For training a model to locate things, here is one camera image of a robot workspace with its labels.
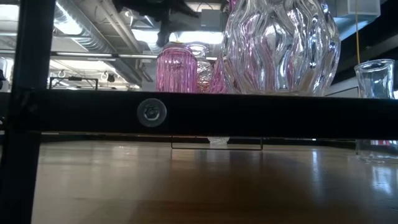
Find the glass vase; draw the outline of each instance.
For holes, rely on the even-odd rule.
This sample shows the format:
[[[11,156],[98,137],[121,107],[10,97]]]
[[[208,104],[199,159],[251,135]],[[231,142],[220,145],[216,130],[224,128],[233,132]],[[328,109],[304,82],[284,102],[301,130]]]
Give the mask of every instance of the glass vase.
[[[394,63],[393,60],[381,59],[355,66],[359,97],[394,99]],[[361,139],[356,141],[356,154],[358,159],[366,162],[398,163],[398,144],[391,140]]]
[[[324,0],[240,0],[226,25],[221,66],[235,93],[323,96],[340,44]]]
[[[156,89],[164,92],[197,92],[197,59],[191,49],[169,43],[157,57]]]

